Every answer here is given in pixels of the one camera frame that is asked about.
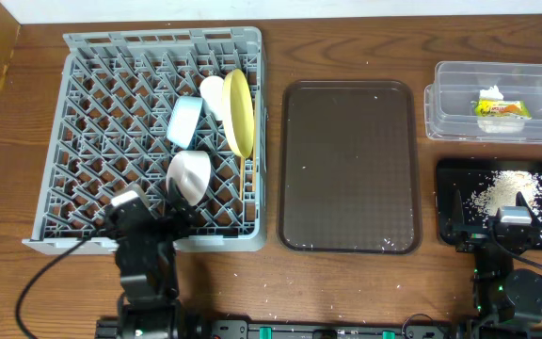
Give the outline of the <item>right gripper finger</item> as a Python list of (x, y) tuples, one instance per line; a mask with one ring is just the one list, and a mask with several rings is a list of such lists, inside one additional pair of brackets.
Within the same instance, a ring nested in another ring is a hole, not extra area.
[(448, 217), (445, 234), (449, 237), (459, 236), (463, 231), (463, 203), (460, 190), (454, 192), (452, 212)]
[(524, 195), (521, 191), (516, 194), (516, 207), (524, 208), (530, 217), (534, 216), (534, 212), (529, 204), (526, 202)]

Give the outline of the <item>pink bowl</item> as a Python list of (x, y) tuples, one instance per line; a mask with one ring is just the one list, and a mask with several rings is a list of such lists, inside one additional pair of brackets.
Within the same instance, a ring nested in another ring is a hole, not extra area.
[(173, 179), (190, 205), (196, 206), (204, 197), (212, 177), (209, 155), (204, 151), (180, 151), (168, 166), (166, 184)]

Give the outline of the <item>white napkin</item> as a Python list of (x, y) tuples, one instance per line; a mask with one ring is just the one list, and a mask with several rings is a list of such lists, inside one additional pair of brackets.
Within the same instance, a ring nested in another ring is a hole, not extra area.
[[(481, 99), (505, 100), (504, 95), (501, 93), (497, 85), (494, 85), (490, 87), (489, 89), (481, 89), (479, 91), (478, 101)], [(495, 117), (483, 118), (483, 117), (477, 116), (478, 126), (480, 127), (481, 130), (483, 130), (484, 132), (488, 134), (518, 133), (523, 129), (525, 122), (527, 120), (529, 119), (495, 118)]]

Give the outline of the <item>light blue bowl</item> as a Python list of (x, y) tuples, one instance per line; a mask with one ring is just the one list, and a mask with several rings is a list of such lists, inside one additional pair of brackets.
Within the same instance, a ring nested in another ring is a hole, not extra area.
[(203, 100), (200, 97), (181, 96), (175, 103), (167, 128), (167, 139), (187, 149), (195, 134)]

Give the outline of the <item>green yellow snack wrapper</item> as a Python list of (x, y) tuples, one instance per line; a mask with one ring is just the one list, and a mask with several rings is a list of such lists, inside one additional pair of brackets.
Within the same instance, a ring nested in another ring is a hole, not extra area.
[(523, 101), (481, 99), (474, 112), (479, 117), (529, 119), (530, 111)]

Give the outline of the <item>yellow plate with crumbs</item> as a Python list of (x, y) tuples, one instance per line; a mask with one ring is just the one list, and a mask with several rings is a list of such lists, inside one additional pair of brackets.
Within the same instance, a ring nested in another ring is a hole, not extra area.
[(225, 77), (221, 105), (225, 137), (232, 152), (249, 158), (254, 145), (253, 103), (246, 76), (240, 69)]

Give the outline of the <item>white plastic cup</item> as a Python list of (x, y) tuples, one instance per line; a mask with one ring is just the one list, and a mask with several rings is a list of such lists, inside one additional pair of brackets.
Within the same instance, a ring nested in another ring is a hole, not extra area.
[(223, 120), (222, 93), (224, 79), (217, 75), (206, 77), (199, 86), (200, 97), (204, 101), (204, 110), (216, 121)]

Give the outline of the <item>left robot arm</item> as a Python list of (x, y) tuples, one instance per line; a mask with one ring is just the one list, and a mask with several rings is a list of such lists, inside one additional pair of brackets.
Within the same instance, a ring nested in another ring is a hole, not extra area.
[(118, 299), (118, 338), (202, 338), (206, 322), (178, 300), (174, 242), (187, 236), (195, 210), (175, 180), (166, 201), (175, 212), (155, 217), (142, 188), (131, 184), (104, 209), (104, 227), (118, 248), (115, 263), (123, 293)]

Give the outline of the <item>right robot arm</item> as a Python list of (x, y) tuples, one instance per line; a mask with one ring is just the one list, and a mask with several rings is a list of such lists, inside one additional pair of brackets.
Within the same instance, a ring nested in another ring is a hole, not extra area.
[(536, 240), (538, 220), (519, 192), (513, 206), (500, 207), (477, 228), (464, 218), (461, 193), (453, 199), (448, 227), (455, 250), (474, 256), (473, 305), (478, 315), (454, 325), (447, 338), (529, 338), (542, 321), (542, 275), (515, 268), (514, 261)]

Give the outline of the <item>pile of rice scraps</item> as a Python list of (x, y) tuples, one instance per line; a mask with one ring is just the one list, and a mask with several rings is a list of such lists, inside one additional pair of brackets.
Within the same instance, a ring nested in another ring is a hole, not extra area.
[(483, 226), (499, 207), (515, 206), (518, 193), (523, 195), (536, 216), (539, 237), (535, 246), (542, 250), (542, 173), (523, 170), (494, 170), (481, 175), (482, 181), (463, 201), (464, 216), (468, 223)]

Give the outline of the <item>black plastic tray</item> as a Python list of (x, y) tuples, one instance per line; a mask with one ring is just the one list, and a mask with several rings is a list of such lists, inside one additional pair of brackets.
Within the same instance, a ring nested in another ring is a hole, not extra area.
[(445, 158), (438, 162), (436, 168), (438, 228), (439, 237), (445, 243), (454, 244), (454, 237), (445, 234), (445, 226), (452, 212), (454, 192), (460, 190), (463, 203), (474, 187), (482, 181), (481, 175), (494, 170), (542, 173), (542, 161)]

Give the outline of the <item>clear plastic bin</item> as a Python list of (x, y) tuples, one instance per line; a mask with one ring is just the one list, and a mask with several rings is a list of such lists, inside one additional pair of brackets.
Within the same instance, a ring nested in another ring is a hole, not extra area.
[[(523, 101), (531, 118), (518, 133), (488, 134), (474, 113), (481, 89), (497, 85), (507, 101)], [(542, 65), (441, 61), (424, 90), (426, 136), (434, 140), (542, 144)]]

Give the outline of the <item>dark brown serving tray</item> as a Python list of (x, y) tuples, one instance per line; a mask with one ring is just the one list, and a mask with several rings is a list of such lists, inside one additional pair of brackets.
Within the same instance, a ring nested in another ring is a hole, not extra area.
[(397, 80), (284, 92), (278, 233), (301, 252), (409, 255), (422, 240), (416, 122)]

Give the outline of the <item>grey plastic dish rack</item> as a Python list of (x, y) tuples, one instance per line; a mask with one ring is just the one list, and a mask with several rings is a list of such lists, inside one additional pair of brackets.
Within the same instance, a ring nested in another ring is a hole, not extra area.
[(202, 113), (191, 148), (209, 154), (212, 178), (196, 205), (196, 225), (177, 242), (182, 251), (256, 251), (265, 228), (265, 56), (254, 26), (69, 33), (69, 47), (27, 247), (56, 255), (108, 254), (104, 208), (115, 194), (139, 184), (151, 212), (167, 215), (166, 174), (179, 147), (167, 137), (176, 101), (199, 94), (208, 76), (240, 69), (252, 103), (260, 93), (257, 181), (246, 159), (244, 198), (239, 195), (240, 158), (223, 124)]

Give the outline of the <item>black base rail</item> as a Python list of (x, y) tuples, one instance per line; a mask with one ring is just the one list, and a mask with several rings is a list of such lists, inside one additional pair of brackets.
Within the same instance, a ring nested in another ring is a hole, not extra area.
[[(120, 338), (115, 320), (98, 320), (94, 338)], [(529, 338), (542, 338), (542, 331), (531, 331)], [(248, 323), (244, 320), (219, 320), (212, 323), (209, 330), (191, 338), (215, 339), (259, 339), (259, 338), (455, 338), (446, 327), (432, 325), (407, 325), (405, 332), (397, 327), (355, 327), (355, 326), (319, 326), (296, 324)]]

